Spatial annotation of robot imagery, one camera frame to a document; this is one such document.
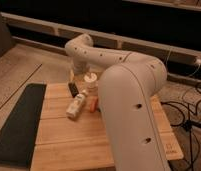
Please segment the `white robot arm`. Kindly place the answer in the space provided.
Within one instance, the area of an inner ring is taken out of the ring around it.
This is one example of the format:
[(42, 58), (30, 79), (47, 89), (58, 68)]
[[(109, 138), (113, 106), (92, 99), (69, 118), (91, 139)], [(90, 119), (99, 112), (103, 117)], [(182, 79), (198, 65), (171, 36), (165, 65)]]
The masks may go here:
[(89, 63), (105, 68), (98, 81), (99, 107), (116, 171), (171, 171), (150, 98), (166, 83), (167, 70), (156, 57), (96, 48), (88, 34), (65, 44), (75, 73)]

